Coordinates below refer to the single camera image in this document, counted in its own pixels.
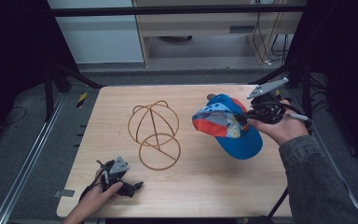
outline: white cabinet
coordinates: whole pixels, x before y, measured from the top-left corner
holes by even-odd
[[[51,8],[132,7],[131,0],[48,0],[48,3]],[[134,16],[56,19],[79,68],[144,64]]]

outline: metal rod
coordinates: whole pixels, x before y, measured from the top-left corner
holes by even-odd
[[[7,223],[11,212],[13,211],[13,208],[17,203],[17,200],[20,198],[20,195],[25,187],[28,177],[33,171],[40,152],[42,151],[43,146],[48,139],[48,135],[50,134],[52,127],[54,126],[54,123],[57,120],[58,115],[60,114],[60,111],[62,109],[62,103],[65,99],[64,97],[65,95],[59,97],[55,106],[56,110],[53,112],[50,120],[45,121],[42,130],[37,136],[34,145],[27,156],[27,159],[25,160],[24,164],[21,167],[21,170],[19,171],[19,174],[16,177],[16,180],[11,186],[6,198],[0,205],[0,224]]]
[[[221,6],[175,6],[175,7],[99,7],[99,8],[57,8],[32,9],[26,12],[53,17],[123,16],[158,14],[199,13],[247,13],[247,12],[302,12],[317,9],[307,4],[288,5],[221,5]]]

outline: wooden table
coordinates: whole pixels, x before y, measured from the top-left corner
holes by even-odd
[[[75,190],[73,197],[62,197],[57,209],[66,217],[76,206],[83,189],[99,168],[96,162],[121,156],[130,166],[123,180],[145,184],[132,198],[119,197],[108,202],[96,217],[256,217],[267,215],[282,195],[287,182],[278,145],[262,134],[263,148],[249,160],[236,160],[220,147],[213,136],[195,130],[192,116],[207,103],[209,93],[225,93],[249,108],[246,95],[255,86],[123,86],[102,88],[89,119],[65,189]],[[141,163],[140,145],[130,135],[139,123],[133,116],[137,105],[152,105],[163,100],[179,118],[177,135],[181,153],[169,169],[155,171]],[[170,109],[157,108],[175,130],[176,117]],[[154,133],[151,116],[145,116],[139,131],[142,142]],[[158,133],[169,133],[165,122],[154,116]],[[178,145],[171,140],[162,150],[177,156]],[[172,162],[158,150],[143,149],[144,161],[154,167]],[[288,200],[275,213],[290,217]]]

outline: black device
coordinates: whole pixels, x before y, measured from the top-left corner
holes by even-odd
[[[249,110],[244,117],[258,119],[264,123],[276,124],[281,121],[285,108],[280,103],[282,97],[279,93],[270,91],[264,95],[255,97],[252,102],[252,110]]]
[[[252,109],[242,114],[235,115],[237,121],[242,125],[247,123],[247,119],[258,119],[267,124],[276,124],[281,121],[285,115],[286,108],[297,113],[296,116],[293,114],[290,114],[289,116],[292,116],[295,119],[309,120],[295,107],[281,103],[282,97],[277,88],[288,81],[289,79],[284,77],[282,80],[257,85],[247,96],[247,99],[253,99],[251,101]]]
[[[109,189],[117,182],[122,182],[123,186],[118,190],[117,194],[121,196],[132,197],[135,191],[140,189],[144,182],[139,182],[135,185],[131,185],[121,180],[124,174],[130,169],[129,165],[121,158],[111,160],[103,166],[103,175],[101,177],[101,184],[103,185],[103,191]]]

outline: copper wire frame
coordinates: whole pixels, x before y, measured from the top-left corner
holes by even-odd
[[[174,129],[172,128],[171,124],[170,124],[165,118],[163,118],[157,111],[153,110],[153,107],[154,107],[154,106],[163,106],[163,107],[165,107],[165,108],[170,109],[170,110],[173,112],[173,114],[176,116],[176,121],[177,121],[176,130],[174,130]],[[142,117],[141,117],[141,120],[139,121],[138,127],[137,127],[137,129],[136,129],[136,135],[133,136],[132,133],[131,133],[131,128],[130,128],[130,126],[131,126],[131,121],[132,121],[132,118],[135,116],[135,114],[138,113],[141,109],[146,109],[146,111],[144,112],[144,114],[143,114]],[[140,130],[141,124],[142,124],[142,122],[144,121],[145,116],[146,116],[147,114],[150,114],[150,117],[151,117],[151,119],[152,119],[154,134],[149,135],[148,137],[146,137],[146,139],[145,139],[144,141],[140,142],[140,141],[138,140],[139,130]],[[169,134],[169,133],[158,133],[158,132],[157,132],[156,123],[155,123],[153,114],[156,114],[156,115],[159,116],[162,120],[164,120],[164,122],[165,122],[165,123],[168,125],[168,127],[170,128],[172,134]],[[180,157],[180,155],[181,155],[181,146],[180,146],[178,140],[175,138],[175,136],[176,136],[176,134],[177,134],[177,132],[178,132],[178,130],[179,130],[179,117],[178,117],[177,114],[168,106],[167,102],[161,100],[161,101],[155,102],[155,103],[152,104],[152,105],[137,105],[136,107],[134,107],[133,110],[132,110],[132,116],[130,117],[130,120],[129,120],[129,123],[128,123],[128,130],[129,130],[129,133],[130,133],[131,138],[132,138],[135,142],[137,142],[137,143],[140,145],[140,146],[139,146],[139,152],[138,152],[138,154],[139,154],[139,159],[141,160],[141,163],[142,163],[145,167],[147,167],[147,168],[149,168],[149,169],[151,169],[151,170],[155,170],[155,171],[162,171],[162,170],[166,170],[166,169],[169,169],[169,168],[173,167],[173,166],[179,161],[179,157]],[[163,142],[163,143],[160,143],[159,140],[158,140],[158,136],[159,136],[159,135],[169,136],[170,139],[168,139],[167,141],[165,141],[165,142]],[[156,143],[155,145],[150,144],[150,143],[147,142],[147,140],[150,139],[150,138],[152,138],[152,137],[156,137],[156,142],[157,142],[157,143]],[[170,142],[170,141],[172,141],[172,140],[174,140],[174,141],[176,142],[176,144],[178,145],[178,150],[179,150],[179,152],[178,152],[178,155],[177,155],[176,158],[174,158],[173,156],[169,155],[168,153],[166,153],[166,152],[164,152],[163,150],[160,149],[160,146],[163,146],[163,145],[167,144],[168,142]],[[163,154],[166,155],[167,157],[173,159],[173,163],[171,163],[170,165],[168,165],[168,166],[166,166],[166,167],[162,167],[162,168],[156,168],[156,167],[152,167],[152,166],[146,164],[146,162],[145,162],[144,159],[142,158],[142,148],[143,148],[143,147],[152,147],[152,148],[155,148],[156,150],[158,150],[159,152],[163,153]]]

